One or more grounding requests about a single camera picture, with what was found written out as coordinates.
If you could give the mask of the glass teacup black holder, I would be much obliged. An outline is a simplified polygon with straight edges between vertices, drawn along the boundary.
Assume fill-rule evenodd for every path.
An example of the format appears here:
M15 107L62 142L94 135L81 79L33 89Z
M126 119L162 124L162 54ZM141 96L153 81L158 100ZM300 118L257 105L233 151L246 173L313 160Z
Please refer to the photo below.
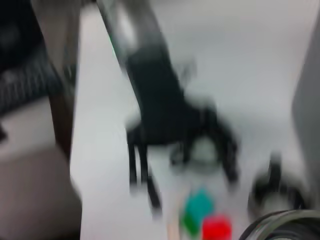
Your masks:
M198 137L192 143L187 162L184 162L183 143L177 143L170 153L169 162L176 172L189 171L201 175L215 174L221 167L218 150L207 136Z
M320 196L270 156L268 170L256 176L248 195L251 224L238 240L320 240Z

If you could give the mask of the bright red translucent brick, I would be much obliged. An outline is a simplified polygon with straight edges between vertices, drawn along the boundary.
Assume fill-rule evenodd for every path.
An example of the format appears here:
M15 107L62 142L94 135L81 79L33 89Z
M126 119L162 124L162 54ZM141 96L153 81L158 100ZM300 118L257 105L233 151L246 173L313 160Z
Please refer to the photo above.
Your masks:
M232 240L232 224L225 215L209 215L201 227L202 240Z

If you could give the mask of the teal square toy brick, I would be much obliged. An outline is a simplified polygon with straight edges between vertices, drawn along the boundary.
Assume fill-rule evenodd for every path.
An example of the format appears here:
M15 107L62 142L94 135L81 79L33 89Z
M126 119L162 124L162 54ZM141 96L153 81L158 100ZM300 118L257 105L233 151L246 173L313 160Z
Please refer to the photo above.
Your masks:
M184 211L197 223L201 223L206 216L215 211L215 202L206 188L200 188L188 196Z

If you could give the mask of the grey perforated storage bin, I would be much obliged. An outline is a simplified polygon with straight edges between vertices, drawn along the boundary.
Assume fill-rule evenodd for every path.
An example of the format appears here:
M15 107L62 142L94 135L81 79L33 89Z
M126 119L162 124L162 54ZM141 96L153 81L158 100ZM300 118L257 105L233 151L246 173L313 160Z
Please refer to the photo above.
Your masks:
M320 4L292 102L292 117L306 169L320 178Z

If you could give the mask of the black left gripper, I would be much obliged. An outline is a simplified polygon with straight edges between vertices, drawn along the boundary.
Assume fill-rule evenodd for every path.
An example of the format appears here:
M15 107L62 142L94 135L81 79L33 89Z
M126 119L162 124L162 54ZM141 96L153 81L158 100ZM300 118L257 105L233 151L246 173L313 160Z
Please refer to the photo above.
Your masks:
M238 145L216 109L199 107L187 100L180 86L170 56L159 46L142 47L125 62L127 74L140 110L140 123L134 128L138 145L140 180L146 184L152 208L161 202L149 172L146 145L167 145L189 140L204 126L213 141L228 180L238 179ZM135 145L128 144L129 185L137 185Z

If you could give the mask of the green toy brick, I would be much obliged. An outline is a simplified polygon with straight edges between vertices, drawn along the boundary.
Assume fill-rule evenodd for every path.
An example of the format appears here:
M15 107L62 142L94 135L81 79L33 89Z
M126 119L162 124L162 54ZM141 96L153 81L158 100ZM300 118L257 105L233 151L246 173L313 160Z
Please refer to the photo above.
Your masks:
M185 211L181 213L180 226L182 231L190 238L195 239L199 237L200 227L197 225L190 213Z

